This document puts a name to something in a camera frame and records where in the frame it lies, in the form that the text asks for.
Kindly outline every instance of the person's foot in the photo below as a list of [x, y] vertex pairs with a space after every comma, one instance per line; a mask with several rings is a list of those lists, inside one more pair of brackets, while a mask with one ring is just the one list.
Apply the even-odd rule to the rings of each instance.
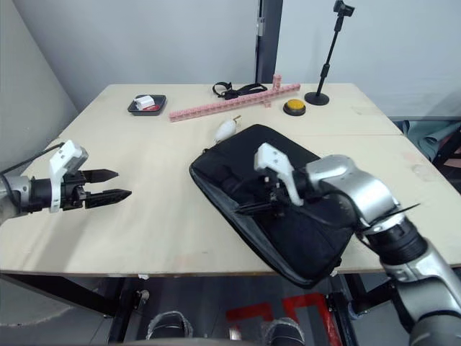
[[304, 333], [295, 321], [283, 317], [271, 322], [263, 342], [265, 346], [304, 346]]
[[192, 337], [189, 321], [179, 311], [158, 314], [150, 323], [146, 340], [164, 337]]

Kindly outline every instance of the gray wall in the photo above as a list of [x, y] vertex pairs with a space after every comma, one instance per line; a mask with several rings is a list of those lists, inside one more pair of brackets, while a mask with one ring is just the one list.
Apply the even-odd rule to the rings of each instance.
[[[327, 82], [353, 82], [390, 117], [461, 116], [461, 1], [346, 0]], [[277, 71], [318, 82], [334, 0], [286, 0]]]
[[253, 81], [257, 2], [14, 3], [56, 76], [82, 110], [112, 83]]
[[11, 0], [0, 0], [0, 169], [52, 141], [77, 115]]

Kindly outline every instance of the black backpack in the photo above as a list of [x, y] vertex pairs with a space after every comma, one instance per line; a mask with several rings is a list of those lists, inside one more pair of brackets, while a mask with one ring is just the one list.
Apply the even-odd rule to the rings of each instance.
[[[318, 157], [280, 133], [253, 125], [205, 149], [190, 166], [192, 179], [240, 237], [272, 269], [303, 288], [313, 287], [341, 262], [351, 228], [327, 227], [288, 205], [280, 211], [242, 215], [236, 209], [261, 202], [267, 189], [254, 170], [254, 154], [267, 142], [287, 154], [295, 169]], [[338, 203], [319, 198], [310, 208], [325, 219], [339, 220]]]

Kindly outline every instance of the yellow button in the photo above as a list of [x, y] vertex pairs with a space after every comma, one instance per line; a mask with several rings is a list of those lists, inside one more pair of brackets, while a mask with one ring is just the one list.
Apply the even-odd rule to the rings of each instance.
[[304, 107], [304, 103], [300, 99], [291, 99], [287, 102], [287, 106], [292, 110], [301, 110]]

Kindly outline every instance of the bag strap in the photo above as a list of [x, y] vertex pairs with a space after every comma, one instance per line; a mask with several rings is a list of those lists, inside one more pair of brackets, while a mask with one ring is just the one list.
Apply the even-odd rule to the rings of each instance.
[[[217, 92], [216, 91], [216, 86], [221, 85], [222, 87], [225, 87], [224, 92]], [[232, 83], [225, 83], [224, 81], [220, 81], [213, 85], [212, 88], [213, 92], [217, 94], [218, 97], [223, 97], [224, 99], [235, 99], [236, 97], [242, 96], [242, 95], [248, 95], [248, 94], [256, 94], [258, 92], [265, 92], [267, 90], [267, 87], [260, 83], [253, 83], [253, 84], [248, 84], [246, 86], [241, 87], [238, 90], [232, 89]]]

